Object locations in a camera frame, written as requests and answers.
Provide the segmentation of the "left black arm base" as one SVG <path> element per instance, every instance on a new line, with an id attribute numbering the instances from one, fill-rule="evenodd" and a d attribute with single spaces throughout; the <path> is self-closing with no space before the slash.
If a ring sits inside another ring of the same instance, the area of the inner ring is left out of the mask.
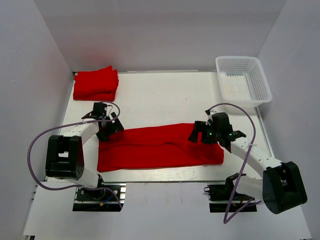
<path id="1" fill-rule="evenodd" d="M 115 198 L 118 197 L 121 206 L 124 205 L 126 197 L 125 183 L 104 184 L 105 187 L 112 190 L 87 190 L 77 188 L 73 201 L 73 212 L 120 212 L 122 209 Z"/>

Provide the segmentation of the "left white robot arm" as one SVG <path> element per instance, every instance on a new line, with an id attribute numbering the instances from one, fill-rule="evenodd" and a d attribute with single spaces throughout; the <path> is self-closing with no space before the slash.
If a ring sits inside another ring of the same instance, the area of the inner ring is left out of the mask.
<path id="1" fill-rule="evenodd" d="M 52 135 L 48 139 L 45 173 L 48 177 L 68 180 L 88 188 L 88 193 L 99 200 L 105 196 L 106 187 L 102 178 L 85 167 L 83 145 L 93 136 L 101 142 L 124 127 L 115 112 L 108 112 L 109 102 L 95 102 L 91 112 L 63 135 Z"/>

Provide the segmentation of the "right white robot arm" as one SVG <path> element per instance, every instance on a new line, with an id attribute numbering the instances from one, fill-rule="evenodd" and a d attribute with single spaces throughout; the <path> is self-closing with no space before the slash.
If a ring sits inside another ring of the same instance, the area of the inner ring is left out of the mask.
<path id="1" fill-rule="evenodd" d="M 192 143 L 218 144 L 253 168 L 260 178 L 245 173 L 235 173 L 226 178 L 224 184 L 209 185 L 213 202 L 241 198 L 262 201 L 274 214 L 280 214 L 308 201 L 299 167 L 292 161 L 282 162 L 268 156 L 255 146 L 240 130 L 233 130 L 225 112 L 209 116 L 207 121 L 195 121 L 188 138 Z"/>

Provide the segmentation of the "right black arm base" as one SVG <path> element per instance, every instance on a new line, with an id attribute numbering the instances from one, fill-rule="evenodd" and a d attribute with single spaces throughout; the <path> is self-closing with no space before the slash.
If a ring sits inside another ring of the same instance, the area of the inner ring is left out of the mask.
<path id="1" fill-rule="evenodd" d="M 231 191 L 227 190 L 225 184 L 209 184 L 203 191 L 208 194 L 210 213 L 224 213 L 226 211 Z M 232 199 L 229 213 L 234 213 L 249 200 L 249 196 L 236 192 Z"/>

